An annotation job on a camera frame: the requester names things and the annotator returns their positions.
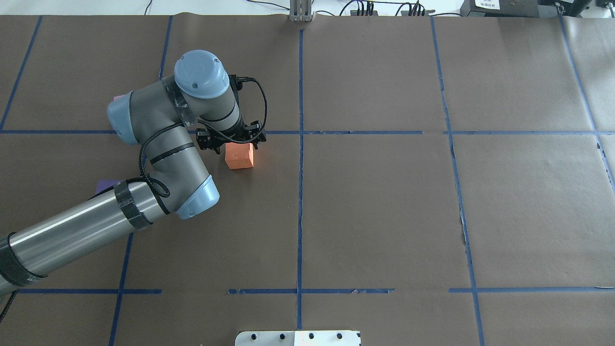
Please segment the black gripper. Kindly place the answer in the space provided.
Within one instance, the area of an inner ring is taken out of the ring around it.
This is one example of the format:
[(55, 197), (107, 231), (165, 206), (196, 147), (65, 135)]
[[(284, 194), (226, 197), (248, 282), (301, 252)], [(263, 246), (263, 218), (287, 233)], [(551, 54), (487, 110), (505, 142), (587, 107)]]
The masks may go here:
[(259, 144), (267, 140), (264, 125), (260, 121), (253, 121), (250, 125), (246, 125), (240, 120), (226, 131), (218, 131), (204, 120), (198, 120), (198, 124), (202, 125), (201, 128), (196, 129), (198, 147), (201, 150), (213, 150), (217, 155), (221, 154), (221, 149), (228, 143), (250, 143), (254, 150), (258, 150)]

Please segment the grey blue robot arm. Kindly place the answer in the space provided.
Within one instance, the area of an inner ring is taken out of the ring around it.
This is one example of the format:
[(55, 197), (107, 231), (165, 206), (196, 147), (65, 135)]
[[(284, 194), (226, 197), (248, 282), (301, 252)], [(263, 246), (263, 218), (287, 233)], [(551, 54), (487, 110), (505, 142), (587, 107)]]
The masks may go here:
[(254, 77), (226, 72), (206, 50), (186, 52), (173, 73), (107, 106), (117, 136), (140, 145), (139, 175), (89, 200), (1, 239), (1, 293), (38, 283), (48, 274), (165, 215), (190, 219), (215, 206), (220, 194), (198, 151), (266, 141), (266, 120), (246, 124), (239, 92)]

